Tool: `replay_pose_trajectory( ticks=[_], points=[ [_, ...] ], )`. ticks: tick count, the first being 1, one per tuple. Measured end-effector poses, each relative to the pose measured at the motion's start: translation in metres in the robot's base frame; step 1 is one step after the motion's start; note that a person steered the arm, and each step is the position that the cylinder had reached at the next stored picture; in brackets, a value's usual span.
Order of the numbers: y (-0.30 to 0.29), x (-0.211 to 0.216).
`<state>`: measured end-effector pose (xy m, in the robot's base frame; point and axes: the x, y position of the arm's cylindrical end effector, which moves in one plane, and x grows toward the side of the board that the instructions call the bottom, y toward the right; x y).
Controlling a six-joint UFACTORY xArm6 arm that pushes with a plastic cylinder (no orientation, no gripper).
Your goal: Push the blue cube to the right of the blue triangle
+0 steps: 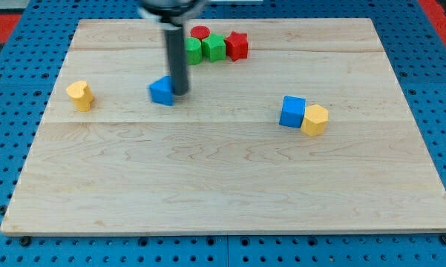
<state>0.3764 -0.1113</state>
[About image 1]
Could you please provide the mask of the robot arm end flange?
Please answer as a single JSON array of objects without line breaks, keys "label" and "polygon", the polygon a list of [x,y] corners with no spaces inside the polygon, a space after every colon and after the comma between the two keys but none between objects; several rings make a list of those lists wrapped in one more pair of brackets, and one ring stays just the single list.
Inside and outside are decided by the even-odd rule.
[{"label": "robot arm end flange", "polygon": [[170,29],[199,16],[207,3],[208,0],[140,0],[137,10],[144,19]]}]

